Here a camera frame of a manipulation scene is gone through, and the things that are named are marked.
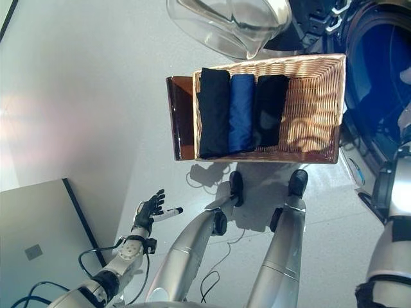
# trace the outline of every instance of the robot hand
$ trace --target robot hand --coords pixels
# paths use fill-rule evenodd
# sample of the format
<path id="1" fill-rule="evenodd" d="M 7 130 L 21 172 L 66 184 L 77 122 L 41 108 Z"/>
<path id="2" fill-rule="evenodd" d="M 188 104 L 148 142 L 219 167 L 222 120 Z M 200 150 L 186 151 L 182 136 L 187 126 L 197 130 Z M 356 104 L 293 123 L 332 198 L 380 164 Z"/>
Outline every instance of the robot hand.
<path id="1" fill-rule="evenodd" d="M 146 254 L 148 259 L 148 254 L 155 253 L 157 241 L 148 238 L 153 222 L 182 212 L 182 208 L 162 210 L 165 197 L 164 189 L 161 189 L 148 201 L 141 202 L 136 210 L 131 232 L 123 237 L 116 256 L 96 275 L 56 299 L 49 308 L 111 307 L 141 266 L 143 255 Z"/>
<path id="2" fill-rule="evenodd" d="M 161 213 L 161 205 L 164 203 L 165 197 L 166 195 L 164 194 L 164 189 L 160 189 L 148 201 L 141 202 L 136 210 L 132 229 L 142 227 L 146 229 L 150 235 L 154 222 L 152 216 L 159 215 Z"/>

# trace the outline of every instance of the white floor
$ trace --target white floor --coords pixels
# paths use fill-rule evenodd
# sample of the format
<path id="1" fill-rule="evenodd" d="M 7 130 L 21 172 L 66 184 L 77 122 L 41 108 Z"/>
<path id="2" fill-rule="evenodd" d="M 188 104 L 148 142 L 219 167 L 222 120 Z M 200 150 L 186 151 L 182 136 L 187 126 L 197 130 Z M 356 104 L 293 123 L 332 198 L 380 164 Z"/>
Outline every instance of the white floor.
<path id="1" fill-rule="evenodd" d="M 185 225 L 227 193 L 229 172 L 243 173 L 246 203 L 227 233 L 210 240 L 188 294 L 200 300 L 202 277 L 245 228 L 207 296 L 211 304 L 241 307 L 272 237 L 265 226 L 297 166 L 199 164 L 204 171 L 173 161 L 165 84 L 167 76 L 189 76 L 228 59 L 185 36 L 164 1 L 143 0 L 21 1 L 0 56 L 1 189 L 68 177 L 98 242 L 107 246 L 129 231 L 138 203 L 165 188 L 166 205 L 184 213 L 153 227 L 158 243 L 149 283 Z M 341 160 L 303 167 L 310 180 L 299 307 L 355 307 L 354 289 L 382 226 L 356 197 Z M 198 187 L 198 181 L 220 185 Z M 143 278 L 136 275 L 127 300 Z"/>

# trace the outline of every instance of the power cord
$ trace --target power cord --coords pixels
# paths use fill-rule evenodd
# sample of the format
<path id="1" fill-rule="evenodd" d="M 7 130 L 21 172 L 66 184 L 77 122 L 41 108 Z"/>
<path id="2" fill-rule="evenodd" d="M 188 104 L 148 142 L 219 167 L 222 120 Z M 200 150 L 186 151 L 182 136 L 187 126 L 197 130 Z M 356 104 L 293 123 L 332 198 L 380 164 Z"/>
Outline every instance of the power cord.
<path id="1" fill-rule="evenodd" d="M 30 300 L 35 300 L 35 301 L 37 301 L 37 302 L 41 302 L 41 303 L 44 303 L 44 304 L 46 304 L 46 305 L 51 304 L 51 302 L 50 302 L 49 300 L 46 300 L 46 299 L 43 298 L 43 297 L 33 296 L 33 295 L 32 295 L 32 296 L 26 296 L 26 297 L 20 298 L 18 301 L 16 301 L 16 302 L 11 306 L 11 308 L 16 308 L 19 304 L 21 304 L 21 303 L 23 303 L 23 302 L 28 303 Z"/>
<path id="2" fill-rule="evenodd" d="M 147 279 L 148 279 L 148 271 L 150 270 L 150 258 L 148 256 L 148 253 L 146 253 L 146 256 L 147 256 L 147 270 L 146 270 L 146 278 L 144 278 L 143 286 L 141 287 L 140 292 L 138 292 L 136 297 L 133 298 L 132 301 L 129 302 L 127 305 L 131 305 L 132 303 L 134 303 L 140 297 L 141 293 L 143 292 L 143 290 L 146 286 Z"/>
<path id="3" fill-rule="evenodd" d="M 52 282 L 52 281 L 40 281 L 40 282 L 37 282 L 33 287 L 31 287 L 30 292 L 28 293 L 28 296 L 26 296 L 26 297 L 24 297 L 24 298 L 21 298 L 20 300 L 16 301 L 16 302 L 12 305 L 12 308 L 17 307 L 19 304 L 21 304 L 21 303 L 23 303 L 23 302 L 25 302 L 24 308 L 27 308 L 28 303 L 29 303 L 30 300 L 36 300 L 36 301 L 38 301 L 38 302 L 42 302 L 42 303 L 44 303 L 44 304 L 46 304 L 46 305 L 49 305 L 49 304 L 51 303 L 49 300 L 46 300 L 45 298 L 40 297 L 40 296 L 33 296 L 34 290 L 35 290 L 37 287 L 39 287 L 39 286 L 41 286 L 41 285 L 43 285 L 43 284 L 49 284 L 49 285 L 52 285 L 52 286 L 55 286 L 55 287 L 59 287 L 60 289 L 66 291 L 66 292 L 69 291 L 68 288 L 66 288 L 66 287 L 64 287 L 64 286 L 62 286 L 62 285 L 60 285 L 60 284 L 56 284 L 55 282 Z"/>
<path id="4" fill-rule="evenodd" d="M 87 253 L 91 253 L 91 252 L 104 252 L 107 250 L 113 250 L 118 248 L 118 246 L 120 246 L 120 244 L 123 242 L 122 239 L 119 239 L 117 241 L 117 243 L 114 246 L 111 247 L 103 247 L 103 248 L 95 248 L 95 249 L 90 249 L 90 250 L 86 250 L 85 252 L 82 252 L 79 256 L 78 256 L 78 264 L 80 265 L 81 269 L 83 270 L 83 272 L 89 277 L 92 278 L 92 275 L 90 274 L 89 271 L 87 271 L 87 269 L 85 268 L 82 258 L 84 255 L 86 255 Z"/>
<path id="5" fill-rule="evenodd" d="M 211 285 L 211 287 L 208 288 L 208 290 L 203 294 L 203 283 L 204 281 L 206 281 L 206 278 L 209 277 L 211 274 L 216 273 L 217 274 L 217 280 L 215 281 L 214 284 Z M 212 288 L 214 288 L 214 286 L 220 281 L 220 273 L 217 271 L 210 271 L 201 281 L 201 286 L 200 286 L 200 293 L 201 293 L 201 302 L 207 303 L 206 302 L 206 295 L 208 294 L 208 292 L 211 291 Z"/>
<path id="6" fill-rule="evenodd" d="M 221 264 L 231 253 L 231 245 L 232 244 L 236 244 L 238 243 L 243 237 L 244 237 L 244 233 L 245 233 L 245 229 L 243 229 L 243 233 L 241 234 L 241 236 L 233 241 L 233 242 L 227 242 L 227 245 L 229 246 L 229 251 L 224 255 L 224 257 L 221 258 L 221 260 L 219 260 L 216 264 L 214 264 L 214 266 L 209 270 L 208 274 L 203 278 L 203 280 L 201 281 L 201 285 L 200 285 L 200 293 L 201 293 L 201 302 L 203 303 L 207 303 L 206 302 L 206 295 L 212 290 L 212 288 L 214 288 L 214 286 L 220 281 L 220 273 L 218 271 L 214 271 L 214 269 Z M 206 279 L 208 277 L 211 276 L 211 274 L 216 273 L 217 274 L 217 280 L 211 285 L 211 287 L 208 288 L 208 290 L 204 293 L 203 292 L 203 284 L 206 281 Z"/>

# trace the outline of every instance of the folded towel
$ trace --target folded towel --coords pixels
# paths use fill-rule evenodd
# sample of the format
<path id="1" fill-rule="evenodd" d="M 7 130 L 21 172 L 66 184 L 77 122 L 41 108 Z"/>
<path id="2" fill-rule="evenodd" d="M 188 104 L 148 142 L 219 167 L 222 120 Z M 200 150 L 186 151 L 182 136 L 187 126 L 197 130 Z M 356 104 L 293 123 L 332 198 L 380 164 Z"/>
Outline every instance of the folded towel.
<path id="1" fill-rule="evenodd" d="M 200 157 L 227 155 L 230 74 L 223 70 L 203 68 L 197 98 L 202 122 Z"/>
<path id="2" fill-rule="evenodd" d="M 279 142 L 288 78 L 284 75 L 260 76 L 254 100 L 254 146 L 275 146 Z"/>
<path id="3" fill-rule="evenodd" d="M 238 74 L 231 78 L 229 112 L 229 152 L 250 151 L 252 145 L 252 104 L 254 75 Z"/>

